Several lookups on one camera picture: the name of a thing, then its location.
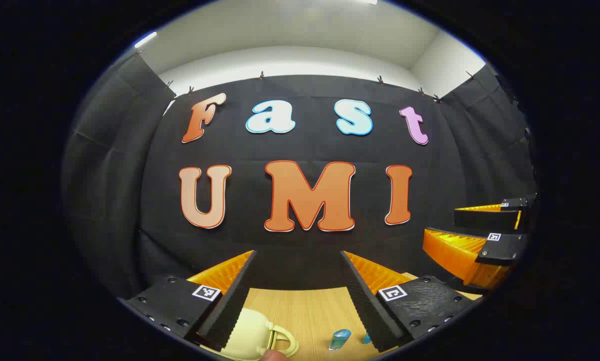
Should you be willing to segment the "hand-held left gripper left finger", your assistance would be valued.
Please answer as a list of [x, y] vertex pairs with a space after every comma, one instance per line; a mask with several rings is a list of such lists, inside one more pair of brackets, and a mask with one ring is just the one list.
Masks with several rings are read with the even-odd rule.
[[129, 298], [126, 310], [169, 337], [220, 351], [229, 341], [246, 301], [249, 267], [258, 251], [248, 251], [194, 276], [165, 276]]

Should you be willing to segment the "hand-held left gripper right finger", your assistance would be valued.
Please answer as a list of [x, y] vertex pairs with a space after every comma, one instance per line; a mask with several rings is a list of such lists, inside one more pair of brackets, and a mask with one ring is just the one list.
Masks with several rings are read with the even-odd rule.
[[346, 251], [341, 271], [355, 311], [380, 352], [444, 329], [479, 304], [434, 276], [406, 277]]

